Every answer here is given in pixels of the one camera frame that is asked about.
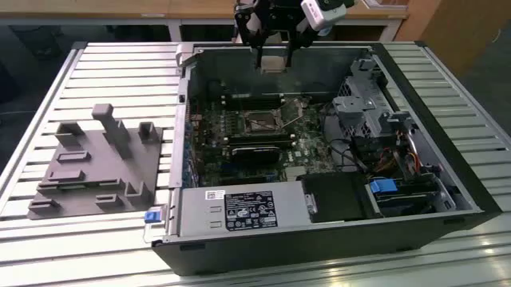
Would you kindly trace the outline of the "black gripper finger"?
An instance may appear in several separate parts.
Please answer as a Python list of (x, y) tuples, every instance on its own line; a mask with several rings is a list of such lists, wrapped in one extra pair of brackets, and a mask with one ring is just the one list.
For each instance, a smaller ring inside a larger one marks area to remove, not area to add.
[(285, 67), (292, 65), (292, 55), (294, 50), (309, 47), (316, 39), (316, 31), (312, 29), (306, 19), (302, 19), (288, 31), (288, 43), (285, 52)]
[(233, 18), (242, 45), (256, 50), (254, 68), (260, 68), (266, 40), (266, 5), (234, 5)]

